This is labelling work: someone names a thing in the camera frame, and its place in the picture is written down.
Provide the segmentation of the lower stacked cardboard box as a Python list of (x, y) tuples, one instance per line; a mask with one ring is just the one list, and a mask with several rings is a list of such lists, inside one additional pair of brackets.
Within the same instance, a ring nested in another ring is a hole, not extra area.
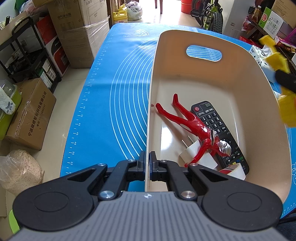
[(53, 25), (72, 68), (90, 68), (109, 31), (106, 1), (52, 1)]

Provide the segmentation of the red ultraman action figure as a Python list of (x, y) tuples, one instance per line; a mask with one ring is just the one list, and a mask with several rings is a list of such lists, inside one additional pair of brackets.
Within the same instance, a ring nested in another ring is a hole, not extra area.
[(196, 156), (194, 156), (191, 161), (186, 162), (185, 167), (192, 163), (197, 163), (208, 150), (211, 151), (211, 156), (218, 154), (221, 157), (229, 157), (231, 155), (230, 145), (226, 141), (220, 140), (215, 130), (208, 128), (199, 117), (184, 108), (180, 104), (176, 93), (173, 95), (172, 105), (178, 109), (185, 118), (168, 113), (160, 103), (156, 104), (156, 109), (160, 115), (180, 125), (182, 128), (198, 137), (201, 142)]

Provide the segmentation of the yellow toy with red knob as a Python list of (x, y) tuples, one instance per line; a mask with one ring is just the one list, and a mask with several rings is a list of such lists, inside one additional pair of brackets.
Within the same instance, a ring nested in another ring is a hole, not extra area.
[(288, 60), (277, 51), (276, 43), (269, 35), (263, 36), (259, 41), (271, 52), (265, 62), (275, 71), (274, 78), (281, 86), (281, 95), (278, 98), (280, 117), (288, 127), (295, 128), (295, 75), (290, 72)]

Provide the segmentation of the white tape roll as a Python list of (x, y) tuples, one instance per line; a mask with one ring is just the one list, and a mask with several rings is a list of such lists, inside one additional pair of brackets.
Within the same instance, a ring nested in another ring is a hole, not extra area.
[(240, 179), (240, 180), (245, 180), (245, 178), (246, 178), (246, 175), (245, 175), (244, 170), (243, 170), (240, 163), (232, 164), (232, 165), (220, 170), (219, 172), (222, 174), (226, 174), (231, 177)]

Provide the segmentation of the brown cardboard box on floor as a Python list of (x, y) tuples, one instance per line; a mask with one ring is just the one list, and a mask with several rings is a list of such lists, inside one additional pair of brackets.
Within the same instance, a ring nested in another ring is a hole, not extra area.
[(12, 118), (5, 140), (41, 150), (56, 97), (41, 78), (17, 84), (22, 101)]

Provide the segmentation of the yellow oil jug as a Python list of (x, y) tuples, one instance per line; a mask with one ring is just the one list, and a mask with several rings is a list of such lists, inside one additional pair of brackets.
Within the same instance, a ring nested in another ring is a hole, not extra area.
[(113, 12), (113, 23), (127, 23), (128, 22), (128, 16), (127, 16), (127, 7), (125, 4), (122, 4), (118, 11)]

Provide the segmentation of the black tv remote control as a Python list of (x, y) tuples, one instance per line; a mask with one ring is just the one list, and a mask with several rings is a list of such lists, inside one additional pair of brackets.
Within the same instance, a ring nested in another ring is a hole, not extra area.
[(227, 128), (225, 122), (215, 110), (214, 106), (209, 101), (202, 101), (191, 106), (191, 112), (199, 117), (201, 121), (217, 133), (220, 140), (226, 141), (231, 147), (230, 157), (221, 157), (216, 154), (216, 158), (222, 168), (226, 168), (232, 164), (240, 163), (245, 175), (249, 173), (249, 165), (243, 156), (236, 140)]

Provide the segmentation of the green white product box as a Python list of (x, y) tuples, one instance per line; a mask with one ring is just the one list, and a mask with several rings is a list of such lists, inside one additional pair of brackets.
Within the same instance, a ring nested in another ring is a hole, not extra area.
[(272, 39), (274, 39), (281, 26), (283, 25), (284, 20), (273, 12), (268, 7), (265, 8), (261, 19), (259, 21), (259, 27), (261, 27)]

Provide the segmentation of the white chest freezer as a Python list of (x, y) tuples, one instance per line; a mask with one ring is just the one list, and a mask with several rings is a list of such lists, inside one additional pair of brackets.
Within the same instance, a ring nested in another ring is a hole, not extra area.
[(254, 3), (255, 0), (220, 0), (219, 4), (223, 9), (222, 34), (239, 39), (243, 22)]

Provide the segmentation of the black metal shelf cart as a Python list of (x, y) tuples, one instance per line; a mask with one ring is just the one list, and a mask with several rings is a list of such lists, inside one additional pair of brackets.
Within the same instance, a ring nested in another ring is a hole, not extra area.
[(1, 67), (13, 83), (41, 78), (46, 87), (54, 92), (61, 77), (51, 60), (45, 44), (30, 16), (22, 17), (10, 30), (8, 37), (1, 30)]

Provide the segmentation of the green lidded plastic container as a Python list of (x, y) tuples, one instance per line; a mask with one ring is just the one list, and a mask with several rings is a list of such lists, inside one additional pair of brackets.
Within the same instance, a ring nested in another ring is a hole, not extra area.
[(4, 139), (11, 120), (21, 101), (22, 96), (18, 87), (6, 79), (1, 79), (1, 140)]

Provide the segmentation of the tissue box with tissue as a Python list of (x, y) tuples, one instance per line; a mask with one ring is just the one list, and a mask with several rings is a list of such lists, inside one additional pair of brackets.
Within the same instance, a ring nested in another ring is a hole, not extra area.
[(255, 45), (252, 45), (252, 47), (249, 50), (249, 53), (257, 61), (258, 65), (266, 75), (269, 82), (276, 83), (275, 71), (265, 60), (267, 57), (271, 55), (271, 50), (269, 49), (269, 47), (267, 47), (267, 45), (264, 45), (261, 49)]

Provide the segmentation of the green black bicycle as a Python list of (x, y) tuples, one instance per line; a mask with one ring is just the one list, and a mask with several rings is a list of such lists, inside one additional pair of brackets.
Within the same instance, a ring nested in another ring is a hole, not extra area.
[(192, 1), (191, 6), (190, 14), (202, 29), (219, 34), (222, 33), (223, 9), (218, 0), (195, 0)]

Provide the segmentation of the beige plastic storage basket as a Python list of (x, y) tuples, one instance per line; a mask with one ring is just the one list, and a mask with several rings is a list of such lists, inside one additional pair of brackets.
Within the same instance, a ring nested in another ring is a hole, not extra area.
[(203, 33), (161, 33), (152, 68), (147, 119), (147, 151), (181, 163), (181, 140), (189, 133), (160, 116), (156, 103), (179, 115), (173, 95), (190, 109), (213, 104), (250, 167), (246, 180), (270, 189), (287, 203), (292, 155), (274, 92), (250, 53), (232, 42)]

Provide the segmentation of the bag of grain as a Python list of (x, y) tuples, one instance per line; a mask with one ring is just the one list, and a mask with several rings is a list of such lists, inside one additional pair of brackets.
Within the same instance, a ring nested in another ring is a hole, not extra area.
[(1, 185), (15, 196), (41, 184), (43, 176), (41, 166), (26, 150), (13, 150), (1, 156)]

